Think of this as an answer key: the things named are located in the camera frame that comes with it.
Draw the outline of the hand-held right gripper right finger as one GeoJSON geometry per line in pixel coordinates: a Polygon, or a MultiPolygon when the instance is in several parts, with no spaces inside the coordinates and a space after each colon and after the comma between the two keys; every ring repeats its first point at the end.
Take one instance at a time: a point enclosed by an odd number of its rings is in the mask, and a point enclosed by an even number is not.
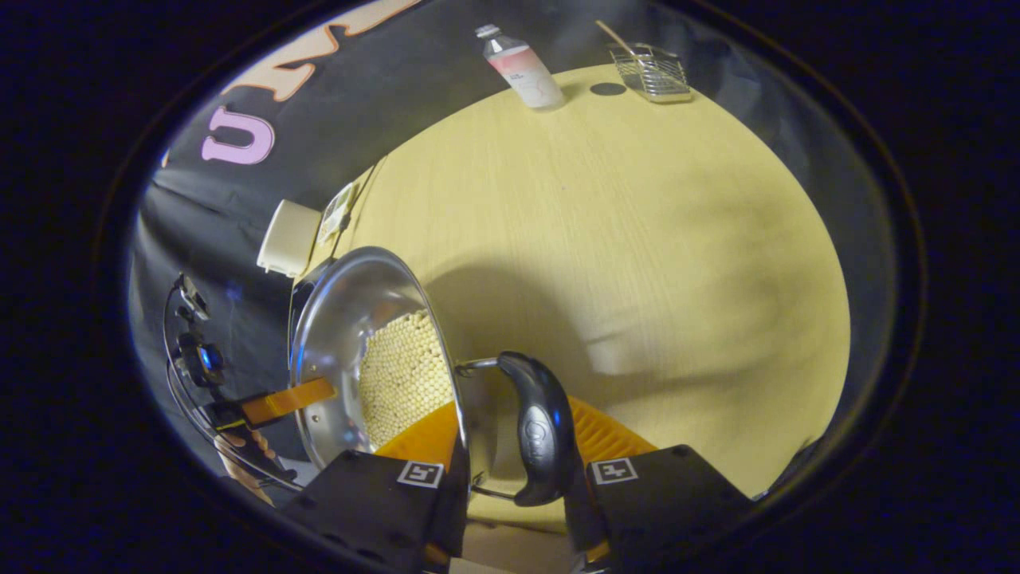
{"type": "Polygon", "coordinates": [[[572,397],[577,462],[565,497],[575,573],[665,573],[728,536],[754,506],[691,446],[656,448],[572,397]]]}

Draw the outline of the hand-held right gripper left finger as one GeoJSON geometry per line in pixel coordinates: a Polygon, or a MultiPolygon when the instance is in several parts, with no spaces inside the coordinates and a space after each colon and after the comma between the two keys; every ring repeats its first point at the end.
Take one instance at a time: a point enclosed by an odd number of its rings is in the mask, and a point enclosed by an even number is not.
{"type": "Polygon", "coordinates": [[[446,403],[373,454],[342,451],[283,513],[382,569],[445,573],[463,552],[467,471],[456,408],[446,403]]]}

